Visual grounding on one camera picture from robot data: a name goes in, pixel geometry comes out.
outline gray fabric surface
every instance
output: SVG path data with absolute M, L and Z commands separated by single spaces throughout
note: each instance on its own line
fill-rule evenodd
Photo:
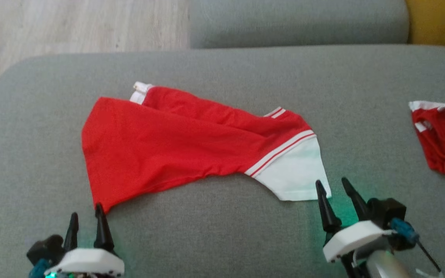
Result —
M 404 0 L 190 0 L 192 48 L 404 44 Z
M 432 172 L 408 101 L 445 102 L 445 48 L 327 46 L 32 58 L 0 78 L 0 277 L 25 277 L 25 252 L 95 218 L 80 132 L 97 97 L 129 98 L 136 80 L 263 115 L 301 114 L 321 146 L 332 206 L 356 221 L 340 178 L 365 199 L 394 197 L 445 269 L 445 176 Z M 316 201 L 282 202 L 243 175 L 207 178 L 114 207 L 127 277 L 331 277 Z M 435 273 L 419 249 L 398 256 Z

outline yellow cushion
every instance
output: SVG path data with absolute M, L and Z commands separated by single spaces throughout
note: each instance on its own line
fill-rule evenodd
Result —
M 445 0 L 406 0 L 413 44 L 445 46 Z

